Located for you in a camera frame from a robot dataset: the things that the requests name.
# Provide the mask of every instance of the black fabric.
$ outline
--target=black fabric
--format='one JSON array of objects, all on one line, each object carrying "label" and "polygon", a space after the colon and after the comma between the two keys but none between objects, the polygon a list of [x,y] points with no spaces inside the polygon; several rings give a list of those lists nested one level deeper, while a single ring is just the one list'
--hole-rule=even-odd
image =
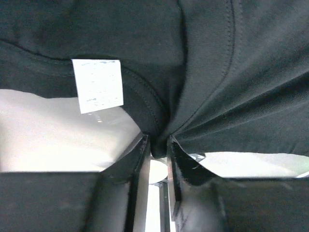
[{"label": "black fabric", "polygon": [[123,108],[188,153],[309,155],[307,0],[3,1],[0,88],[76,97],[72,58],[119,59]]}]

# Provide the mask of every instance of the clothing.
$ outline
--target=clothing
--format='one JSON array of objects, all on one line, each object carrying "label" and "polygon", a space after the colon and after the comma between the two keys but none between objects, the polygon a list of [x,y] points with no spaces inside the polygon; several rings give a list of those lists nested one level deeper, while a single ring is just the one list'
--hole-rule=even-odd
[{"label": "clothing", "polygon": [[309,4],[4,1],[0,88],[76,97],[73,58],[119,59],[124,110],[165,156],[309,156]]}]

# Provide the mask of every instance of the clothing label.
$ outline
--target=clothing label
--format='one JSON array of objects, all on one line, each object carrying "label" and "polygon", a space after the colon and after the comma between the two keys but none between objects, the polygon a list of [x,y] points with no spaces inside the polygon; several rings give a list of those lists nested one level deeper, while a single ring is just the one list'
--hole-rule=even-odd
[{"label": "clothing label", "polygon": [[82,114],[124,104],[119,60],[73,59]]}]

